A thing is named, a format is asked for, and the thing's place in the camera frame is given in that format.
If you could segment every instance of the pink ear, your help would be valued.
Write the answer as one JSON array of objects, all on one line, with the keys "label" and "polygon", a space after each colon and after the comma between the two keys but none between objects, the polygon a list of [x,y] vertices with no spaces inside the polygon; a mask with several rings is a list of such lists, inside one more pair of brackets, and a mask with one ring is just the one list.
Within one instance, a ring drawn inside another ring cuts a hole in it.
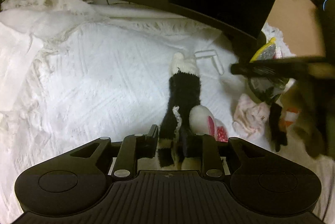
[{"label": "pink ear", "polygon": [[214,134],[215,134],[215,124],[214,124],[214,121],[213,121],[212,117],[210,117],[210,116],[207,117],[207,124],[208,124],[209,135],[214,136]]}]

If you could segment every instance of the stuffed toy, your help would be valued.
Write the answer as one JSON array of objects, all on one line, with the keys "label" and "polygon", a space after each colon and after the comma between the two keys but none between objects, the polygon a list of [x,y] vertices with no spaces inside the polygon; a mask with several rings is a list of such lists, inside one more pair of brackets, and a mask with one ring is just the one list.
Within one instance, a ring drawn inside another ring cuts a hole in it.
[{"label": "stuffed toy", "polygon": [[223,123],[200,105],[200,77],[195,57],[177,52],[170,65],[170,97],[160,125],[156,158],[161,170],[199,169],[200,159],[184,158],[179,142],[182,134],[202,132],[227,141]]}]

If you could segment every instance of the yellow object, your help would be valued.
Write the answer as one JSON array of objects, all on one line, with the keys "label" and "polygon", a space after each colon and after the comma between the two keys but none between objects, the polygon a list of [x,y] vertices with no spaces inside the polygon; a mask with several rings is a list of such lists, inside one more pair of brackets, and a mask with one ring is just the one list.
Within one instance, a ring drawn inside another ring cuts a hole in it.
[{"label": "yellow object", "polygon": [[273,45],[276,41],[276,38],[272,37],[271,40],[264,46],[262,46],[260,49],[257,50],[257,52],[254,54],[254,56],[251,58],[250,62],[254,62],[260,54],[263,53],[265,49],[267,49],[270,45]]}]

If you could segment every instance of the black and white plush toy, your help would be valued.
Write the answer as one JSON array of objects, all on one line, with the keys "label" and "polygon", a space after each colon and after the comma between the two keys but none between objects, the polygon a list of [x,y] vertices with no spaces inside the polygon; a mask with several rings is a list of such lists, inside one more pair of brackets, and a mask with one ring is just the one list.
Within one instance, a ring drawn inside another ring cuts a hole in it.
[{"label": "black and white plush toy", "polygon": [[170,98],[157,145],[159,169],[199,169],[200,158],[184,158],[178,145],[180,135],[201,132],[227,142],[227,131],[220,120],[200,105],[201,84],[195,57],[186,59],[182,53],[175,53],[170,75]]},{"label": "black and white plush toy", "polygon": [[180,133],[190,131],[190,111],[200,105],[200,78],[195,59],[175,53],[170,75],[170,98],[160,125],[157,157],[160,169],[180,170],[184,160],[182,152],[178,151]]}]

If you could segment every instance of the metal screw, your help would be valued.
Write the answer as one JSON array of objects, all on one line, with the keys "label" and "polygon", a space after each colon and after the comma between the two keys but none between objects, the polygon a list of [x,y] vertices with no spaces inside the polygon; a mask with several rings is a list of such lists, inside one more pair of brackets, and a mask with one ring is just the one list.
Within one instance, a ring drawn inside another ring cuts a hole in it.
[{"label": "metal screw", "polygon": [[218,177],[222,176],[223,173],[219,169],[210,169],[210,170],[207,170],[206,174],[209,177],[218,178]]},{"label": "metal screw", "polygon": [[114,172],[114,176],[119,177],[119,178],[125,178],[130,175],[130,171],[126,169],[119,169]]}]

